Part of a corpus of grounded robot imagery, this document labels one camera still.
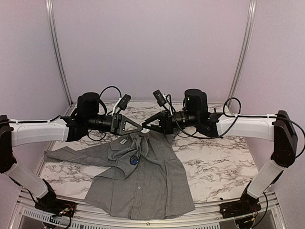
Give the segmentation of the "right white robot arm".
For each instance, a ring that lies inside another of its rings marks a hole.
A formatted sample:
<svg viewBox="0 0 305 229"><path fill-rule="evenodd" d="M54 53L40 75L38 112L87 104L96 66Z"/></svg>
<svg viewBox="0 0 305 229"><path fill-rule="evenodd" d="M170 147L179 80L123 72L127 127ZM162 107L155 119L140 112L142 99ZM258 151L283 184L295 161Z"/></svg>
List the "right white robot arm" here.
<svg viewBox="0 0 305 229"><path fill-rule="evenodd" d="M183 131L193 126L202 134L202 140L222 138L224 136L242 136L259 138L274 143L271 158L264 164L258 175L249 183L241 200L236 203L236 210L245 214L254 207L264 191L290 167L300 156L297 153L297 123L292 121L287 112L280 110L276 114L241 115L222 112L209 112L207 95L199 89L184 92L183 110L173 108L171 95L163 95L159 90L153 92L160 107L169 105L142 122L142 127L165 135L171 135L176 129Z"/></svg>

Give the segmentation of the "grey button-up shirt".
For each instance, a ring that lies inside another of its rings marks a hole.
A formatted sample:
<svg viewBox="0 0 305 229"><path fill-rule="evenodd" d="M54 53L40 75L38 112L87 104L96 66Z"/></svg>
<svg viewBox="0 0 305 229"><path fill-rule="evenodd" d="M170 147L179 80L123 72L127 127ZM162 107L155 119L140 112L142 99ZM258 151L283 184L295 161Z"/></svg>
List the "grey button-up shirt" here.
<svg viewBox="0 0 305 229"><path fill-rule="evenodd" d="M137 132L81 150L66 146L46 151L44 158L47 162L105 167L93 178L84 199L101 209L130 207L137 198L157 204L173 204L182 198L184 206L191 206L194 202L186 171L172 148L174 138L155 131ZM130 164L133 155L139 158L134 166Z"/></svg>

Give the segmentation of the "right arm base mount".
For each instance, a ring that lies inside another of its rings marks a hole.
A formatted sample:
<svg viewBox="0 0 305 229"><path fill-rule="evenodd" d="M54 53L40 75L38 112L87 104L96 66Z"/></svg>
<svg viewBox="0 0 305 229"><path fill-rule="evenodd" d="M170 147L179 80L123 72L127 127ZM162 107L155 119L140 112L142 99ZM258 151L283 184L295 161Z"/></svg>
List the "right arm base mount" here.
<svg viewBox="0 0 305 229"><path fill-rule="evenodd" d="M259 199L243 193L239 200L220 204L224 219L258 212L262 209Z"/></svg>

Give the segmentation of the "orange portrait brooch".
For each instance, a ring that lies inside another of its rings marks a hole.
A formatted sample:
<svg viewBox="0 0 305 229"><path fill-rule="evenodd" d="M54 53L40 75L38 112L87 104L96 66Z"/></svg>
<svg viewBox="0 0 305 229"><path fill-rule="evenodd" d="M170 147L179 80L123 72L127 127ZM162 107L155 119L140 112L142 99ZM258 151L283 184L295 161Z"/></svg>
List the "orange portrait brooch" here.
<svg viewBox="0 0 305 229"><path fill-rule="evenodd" d="M150 131L149 129L143 128L143 129L141 130L141 133L148 133L149 131Z"/></svg>

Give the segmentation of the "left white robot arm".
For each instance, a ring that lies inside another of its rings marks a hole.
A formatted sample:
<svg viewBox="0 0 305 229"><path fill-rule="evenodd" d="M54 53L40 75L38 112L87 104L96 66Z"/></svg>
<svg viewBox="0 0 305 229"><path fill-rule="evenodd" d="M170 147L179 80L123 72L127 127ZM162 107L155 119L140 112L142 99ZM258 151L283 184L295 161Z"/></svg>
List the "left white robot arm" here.
<svg viewBox="0 0 305 229"><path fill-rule="evenodd" d="M12 120L6 115L0 117L0 172L7 175L18 185L26 188L36 197L36 203L44 206L49 212L60 209L60 201L48 182L37 177L13 155L13 148L20 145L62 141L78 141L89 134L91 130L127 135L142 130L142 127L122 115L131 96L120 95L112 109L107 114L107 108L101 100L101 95L87 92L78 97L77 107L70 116L57 116L51 120Z"/></svg>

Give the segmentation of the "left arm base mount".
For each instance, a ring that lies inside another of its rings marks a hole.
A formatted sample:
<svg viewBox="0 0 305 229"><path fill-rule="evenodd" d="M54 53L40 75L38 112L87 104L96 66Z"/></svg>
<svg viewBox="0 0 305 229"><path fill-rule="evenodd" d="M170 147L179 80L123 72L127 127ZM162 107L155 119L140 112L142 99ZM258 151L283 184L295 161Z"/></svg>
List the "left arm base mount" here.
<svg viewBox="0 0 305 229"><path fill-rule="evenodd" d="M53 214L53 217L73 217L76 203L63 199L58 199L50 184L43 179L48 188L48 192L42 198L36 198L35 208Z"/></svg>

